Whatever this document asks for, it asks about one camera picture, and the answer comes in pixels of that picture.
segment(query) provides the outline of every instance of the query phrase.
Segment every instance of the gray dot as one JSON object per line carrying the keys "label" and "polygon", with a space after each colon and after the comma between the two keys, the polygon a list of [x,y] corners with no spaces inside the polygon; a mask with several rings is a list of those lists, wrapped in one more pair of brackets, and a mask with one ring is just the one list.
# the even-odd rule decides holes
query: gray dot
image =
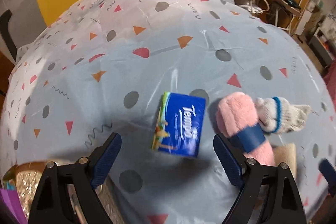
{"label": "gray dot", "polygon": [[216,57],[220,61],[230,61],[232,59],[231,54],[229,54],[226,50],[217,50]]}
{"label": "gray dot", "polygon": [[81,62],[83,59],[84,59],[84,57],[81,57],[80,59],[78,59],[78,60],[75,62],[75,65],[77,65],[79,62]]}
{"label": "gray dot", "polygon": [[266,30],[265,30],[263,27],[258,26],[257,29],[258,29],[260,32],[267,33]]}
{"label": "gray dot", "polygon": [[332,154],[333,154],[333,146],[331,144],[329,144],[329,146],[328,146],[328,155],[329,155],[329,157],[331,157]]}
{"label": "gray dot", "polygon": [[137,93],[136,91],[131,91],[124,98],[124,106],[126,108],[132,108],[135,106],[138,99],[139,99],[139,93]]}
{"label": "gray dot", "polygon": [[30,104],[30,96],[26,100],[26,106]]}
{"label": "gray dot", "polygon": [[119,176],[119,184],[126,192],[134,194],[142,187],[142,178],[134,170],[126,170]]}
{"label": "gray dot", "polygon": [[209,103],[209,95],[207,94],[207,92],[205,90],[196,89],[196,90],[193,90],[192,92],[190,92],[189,95],[204,98],[205,99],[205,105],[208,105],[208,103]]}
{"label": "gray dot", "polygon": [[214,11],[210,11],[210,14],[211,14],[215,19],[220,19],[220,17],[219,17]]}
{"label": "gray dot", "polygon": [[271,80],[273,77],[272,77],[272,74],[271,72],[269,71],[269,69],[265,66],[261,66],[260,67],[260,74],[262,77],[264,77],[266,80]]}
{"label": "gray dot", "polygon": [[42,117],[43,117],[43,118],[46,118],[46,117],[49,115],[49,110],[50,110],[50,108],[49,108],[48,105],[46,105],[46,106],[43,108],[43,110],[42,110]]}
{"label": "gray dot", "polygon": [[313,157],[316,158],[318,153],[319,153],[319,147],[317,146],[317,144],[314,144],[314,146],[313,146]]}
{"label": "gray dot", "polygon": [[19,143],[17,140],[14,141],[14,150],[17,150],[17,148],[19,147]]}
{"label": "gray dot", "polygon": [[54,67],[55,67],[55,62],[54,63],[51,63],[49,66],[48,66],[48,70],[53,70]]}
{"label": "gray dot", "polygon": [[106,36],[107,42],[110,42],[113,38],[116,37],[116,35],[117,35],[117,33],[115,32],[115,30],[109,31],[109,33]]}
{"label": "gray dot", "polygon": [[164,11],[169,7],[169,4],[167,2],[158,2],[155,6],[155,11],[160,12]]}
{"label": "gray dot", "polygon": [[321,107],[324,111],[327,111],[327,106],[324,102],[321,102]]}

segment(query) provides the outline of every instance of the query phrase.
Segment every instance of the plastic table cover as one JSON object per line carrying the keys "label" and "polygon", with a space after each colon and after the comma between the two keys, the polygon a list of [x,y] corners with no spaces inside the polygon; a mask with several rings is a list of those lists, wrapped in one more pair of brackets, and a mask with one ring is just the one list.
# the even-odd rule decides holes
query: plastic table cover
{"label": "plastic table cover", "polygon": [[[237,197],[213,150],[220,98],[243,91],[309,104],[294,142],[308,218],[326,194],[321,158],[335,162],[335,111],[299,45],[233,0],[80,0],[49,26],[12,72],[1,117],[1,175],[15,163],[89,155],[122,136],[110,171],[130,223],[221,223]],[[205,97],[196,160],[150,150],[165,91]],[[252,215],[256,219],[257,210]]]}

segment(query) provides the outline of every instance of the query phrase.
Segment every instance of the pink towel roll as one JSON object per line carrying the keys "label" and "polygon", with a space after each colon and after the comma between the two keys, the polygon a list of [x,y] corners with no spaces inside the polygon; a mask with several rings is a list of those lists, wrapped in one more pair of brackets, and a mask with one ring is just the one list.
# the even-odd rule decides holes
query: pink towel roll
{"label": "pink towel roll", "polygon": [[[230,138],[241,130],[258,124],[258,114],[250,96],[235,92],[219,102],[216,120],[221,133]],[[262,165],[275,165],[273,150],[267,139],[244,155],[256,159]]]}

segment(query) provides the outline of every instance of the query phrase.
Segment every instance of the blue tissue packet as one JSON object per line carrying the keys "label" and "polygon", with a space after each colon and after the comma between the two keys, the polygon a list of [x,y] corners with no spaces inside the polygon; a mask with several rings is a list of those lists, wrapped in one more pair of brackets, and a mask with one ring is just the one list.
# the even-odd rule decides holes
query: blue tissue packet
{"label": "blue tissue packet", "polygon": [[160,106],[152,149],[196,158],[205,99],[165,92]]}

